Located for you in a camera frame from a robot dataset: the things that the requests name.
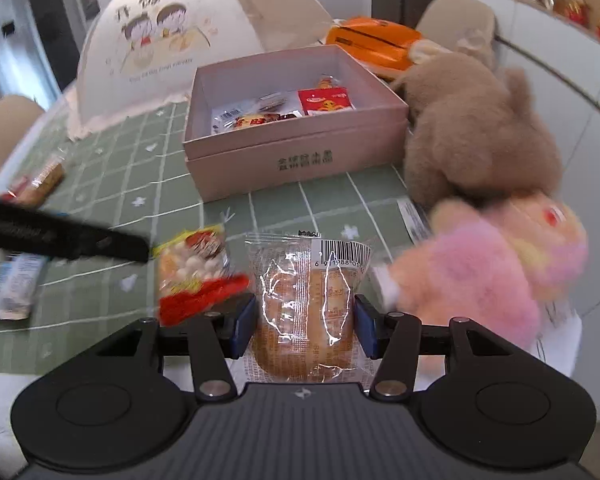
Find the pink plush toy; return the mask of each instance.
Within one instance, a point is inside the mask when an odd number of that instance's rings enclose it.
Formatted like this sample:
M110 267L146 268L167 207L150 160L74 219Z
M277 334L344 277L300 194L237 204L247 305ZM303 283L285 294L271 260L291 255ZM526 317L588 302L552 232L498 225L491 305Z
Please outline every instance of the pink plush toy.
M388 268L396 307L424 324L469 317L523 349L538 335L538 301L564 296L587 259L577 216L544 194L511 198L482 215L446 200L430 224L435 236Z

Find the beige chair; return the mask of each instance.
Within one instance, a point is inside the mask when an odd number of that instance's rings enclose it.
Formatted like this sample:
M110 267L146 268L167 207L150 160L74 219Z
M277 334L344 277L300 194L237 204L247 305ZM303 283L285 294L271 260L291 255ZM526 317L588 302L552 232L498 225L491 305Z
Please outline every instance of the beige chair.
M424 11L416 30L428 40L457 50L458 41L474 36L493 41L496 19L491 7L478 0L433 0Z
M6 95L0 99L0 168L44 112L36 102L21 95Z

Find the red plush eye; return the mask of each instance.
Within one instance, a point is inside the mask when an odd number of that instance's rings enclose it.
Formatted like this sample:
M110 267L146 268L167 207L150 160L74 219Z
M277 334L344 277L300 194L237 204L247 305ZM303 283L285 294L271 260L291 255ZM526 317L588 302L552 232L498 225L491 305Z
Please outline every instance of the red plush eye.
M559 222L564 220L564 213L557 207L550 207L543 211L544 219L551 227L556 227Z

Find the doorway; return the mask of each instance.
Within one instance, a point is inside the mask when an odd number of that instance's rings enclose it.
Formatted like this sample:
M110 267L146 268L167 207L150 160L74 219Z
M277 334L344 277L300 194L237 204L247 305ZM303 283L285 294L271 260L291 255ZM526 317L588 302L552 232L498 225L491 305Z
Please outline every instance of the doorway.
M62 0L29 0L38 35L60 91L75 79L80 52Z

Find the brown plush toy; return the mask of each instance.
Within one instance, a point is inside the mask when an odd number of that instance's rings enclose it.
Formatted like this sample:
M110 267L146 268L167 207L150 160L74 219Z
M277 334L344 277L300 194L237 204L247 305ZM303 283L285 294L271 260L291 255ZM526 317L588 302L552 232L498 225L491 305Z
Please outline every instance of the brown plush toy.
M416 121L404 170L414 201L431 208L457 194L480 200L557 189L558 148L532 110L522 69L507 70L503 84L477 59L451 52L400 81Z

